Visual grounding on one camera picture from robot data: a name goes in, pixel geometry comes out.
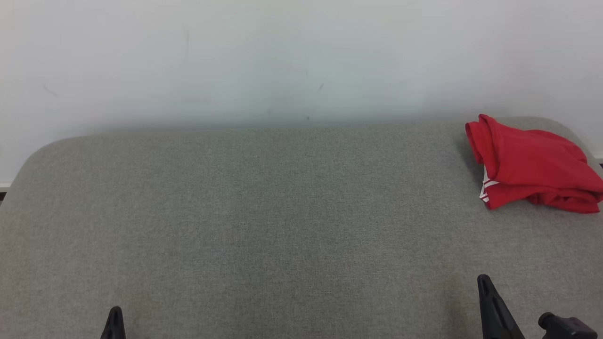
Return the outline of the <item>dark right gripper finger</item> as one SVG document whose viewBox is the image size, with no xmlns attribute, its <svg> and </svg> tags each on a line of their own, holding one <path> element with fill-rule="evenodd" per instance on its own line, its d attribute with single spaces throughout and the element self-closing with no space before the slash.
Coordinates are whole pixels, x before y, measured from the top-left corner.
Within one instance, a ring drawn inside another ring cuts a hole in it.
<svg viewBox="0 0 603 339">
<path fill-rule="evenodd" d="M 478 275 L 477 284 L 483 339 L 505 339 L 505 329 L 497 306 L 499 294 L 491 278 L 486 274 Z"/>
<path fill-rule="evenodd" d="M 514 317 L 511 315 L 510 310 L 508 309 L 500 295 L 497 299 L 497 306 L 499 308 L 500 320 L 503 323 L 505 329 L 505 338 L 523 339 L 525 336 L 521 332 L 519 326 L 515 322 Z"/>
</svg>

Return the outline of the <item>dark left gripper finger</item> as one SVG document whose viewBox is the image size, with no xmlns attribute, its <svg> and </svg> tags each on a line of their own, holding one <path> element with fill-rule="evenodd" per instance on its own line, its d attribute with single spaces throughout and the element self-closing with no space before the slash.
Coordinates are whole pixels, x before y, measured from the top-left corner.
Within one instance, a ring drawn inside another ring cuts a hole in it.
<svg viewBox="0 0 603 339">
<path fill-rule="evenodd" d="M 125 324 L 123 322 L 122 309 L 119 306 L 113 307 L 113 338 L 126 339 Z"/>
<path fill-rule="evenodd" d="M 114 339 L 114 309 L 110 309 L 101 339 Z"/>
</svg>

